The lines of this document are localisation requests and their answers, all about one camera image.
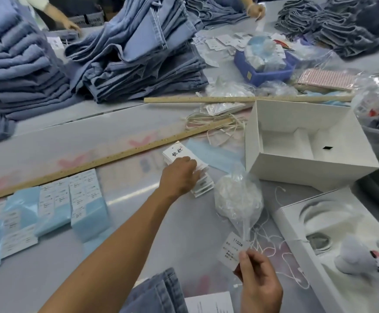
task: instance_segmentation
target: person's left hand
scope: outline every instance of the person's left hand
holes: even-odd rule
[[[70,21],[70,20],[64,20],[63,22],[63,27],[65,28],[65,30],[75,30],[77,31],[79,34],[81,34],[81,28],[79,26],[77,26],[74,22]]]
[[[193,189],[201,176],[201,171],[195,171],[196,168],[197,161],[194,159],[176,158],[163,170],[159,190],[174,199],[186,194]]]
[[[247,8],[247,15],[257,20],[261,20],[265,16],[266,8],[262,4],[252,4]]]

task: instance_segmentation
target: open white box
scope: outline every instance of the open white box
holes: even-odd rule
[[[245,138],[246,170],[264,180],[330,191],[379,168],[350,108],[257,100]]]
[[[318,222],[315,220],[310,229],[305,225],[304,213],[308,207],[315,207],[322,201],[335,204],[332,210],[320,215],[314,210],[313,216],[318,215],[320,219]],[[347,209],[338,209],[337,203]],[[272,216],[327,313],[377,312],[371,307],[379,300],[376,286],[340,273],[334,266],[334,258],[347,234],[357,236],[370,250],[379,250],[379,245],[374,243],[375,240],[379,242],[379,223],[349,187],[284,206]],[[330,249],[317,255],[311,244],[306,242],[306,237],[312,232],[330,237]]]

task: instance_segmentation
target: wooden ruler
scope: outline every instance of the wooden ruler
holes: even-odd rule
[[[321,103],[327,101],[350,102],[354,95],[279,95],[279,96],[255,96],[255,97],[193,97],[193,96],[165,96],[156,98],[144,98],[145,103],[224,103],[240,102],[248,103],[256,100],[262,101],[287,101],[287,102],[308,102]]]
[[[163,139],[159,139],[157,141],[148,143],[144,146],[130,148],[130,149],[127,149],[123,152],[115,153],[115,154],[109,155],[107,157],[98,158],[98,159],[93,160],[91,162],[84,163],[83,165],[80,165],[78,167],[60,170],[60,171],[55,172],[55,173],[50,173],[50,174],[47,174],[47,175],[42,176],[42,177],[38,177],[38,178],[35,178],[32,180],[28,180],[28,181],[16,184],[14,186],[10,186],[6,189],[1,189],[0,190],[0,198],[7,196],[7,195],[10,195],[10,194],[13,194],[15,191],[18,191],[21,189],[31,188],[33,186],[40,186],[42,184],[46,184],[46,183],[49,183],[49,182],[52,182],[52,181],[55,181],[55,180],[58,180],[61,178],[66,178],[68,176],[72,176],[74,174],[77,174],[77,173],[80,173],[80,172],[83,172],[83,171],[86,171],[86,170],[89,170],[92,168],[97,168],[99,166],[106,165],[108,163],[111,163],[111,162],[114,162],[114,161],[117,161],[117,160],[120,160],[120,159],[123,159],[126,157],[130,157],[132,155],[135,155],[135,154],[138,154],[141,152],[145,152],[145,151],[148,151],[148,150],[156,148],[156,147],[160,147],[163,145],[174,143],[174,142],[182,140],[184,138],[206,132],[210,129],[220,128],[220,127],[227,125],[227,124],[230,124],[232,122],[233,122],[233,119],[231,119],[231,118],[226,118],[224,120],[218,120],[218,121],[215,121],[215,122],[207,124],[207,125],[192,128],[190,130],[187,130],[187,131],[184,131],[184,132],[181,132],[181,133],[178,133],[178,134],[175,134],[175,135],[163,138]]]

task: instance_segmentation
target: gray basket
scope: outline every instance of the gray basket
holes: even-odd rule
[[[93,14],[72,16],[69,17],[69,20],[74,22],[79,27],[102,26],[104,25],[104,11]]]

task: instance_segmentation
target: cardboard box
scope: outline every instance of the cardboard box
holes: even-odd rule
[[[340,221],[330,222],[333,215],[325,213],[320,215],[320,228],[315,228],[314,231],[307,229],[307,225],[304,225],[304,211],[307,207],[314,207],[317,202],[322,201],[334,201],[346,207],[335,207],[333,211],[338,213]],[[374,241],[379,240],[379,222],[353,195],[349,187],[284,206],[273,212],[272,217],[327,313],[375,312],[369,309],[370,304],[376,301],[376,295],[371,298],[375,293],[373,290],[364,293],[362,290],[366,287],[368,291],[368,286],[357,285],[353,276],[342,274],[340,271],[333,274],[335,270],[330,269],[330,264],[332,268],[334,266],[333,257],[338,255],[341,242],[348,233],[357,236],[370,250],[379,250],[371,245],[372,238]],[[312,232],[328,235],[332,239],[331,250],[316,255],[311,244],[306,242],[306,238]]]
[[[257,100],[245,138],[246,170],[264,180],[330,191],[379,168],[346,107]]]

